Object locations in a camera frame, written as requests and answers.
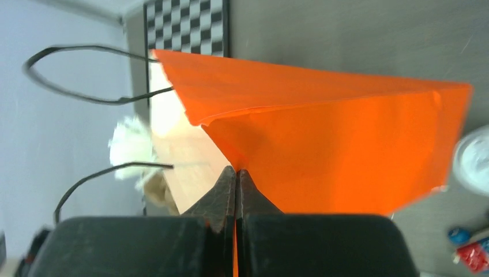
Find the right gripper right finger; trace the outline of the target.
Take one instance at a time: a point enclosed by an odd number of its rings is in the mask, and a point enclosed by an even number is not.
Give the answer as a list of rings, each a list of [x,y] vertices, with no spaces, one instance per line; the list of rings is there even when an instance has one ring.
[[[387,217],[286,214],[246,170],[236,178],[238,276],[419,276]]]

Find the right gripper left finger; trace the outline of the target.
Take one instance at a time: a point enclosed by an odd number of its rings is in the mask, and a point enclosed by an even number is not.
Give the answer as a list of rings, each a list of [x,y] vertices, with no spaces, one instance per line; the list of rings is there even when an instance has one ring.
[[[79,217],[49,233],[29,276],[232,276],[236,174],[180,216]]]

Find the orange paper bag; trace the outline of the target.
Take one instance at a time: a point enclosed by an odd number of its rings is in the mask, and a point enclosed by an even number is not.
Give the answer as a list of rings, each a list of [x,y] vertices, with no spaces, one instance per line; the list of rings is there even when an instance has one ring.
[[[189,134],[156,134],[174,196],[230,166],[286,214],[389,218],[444,186],[471,86],[154,50]],[[179,203],[180,215],[200,198]],[[236,274],[236,181],[234,201]]]

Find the white sip lid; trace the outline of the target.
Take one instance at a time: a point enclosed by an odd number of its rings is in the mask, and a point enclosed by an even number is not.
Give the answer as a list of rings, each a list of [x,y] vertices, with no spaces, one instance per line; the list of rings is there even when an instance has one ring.
[[[457,143],[452,170],[465,189],[488,196],[487,125],[468,133]]]

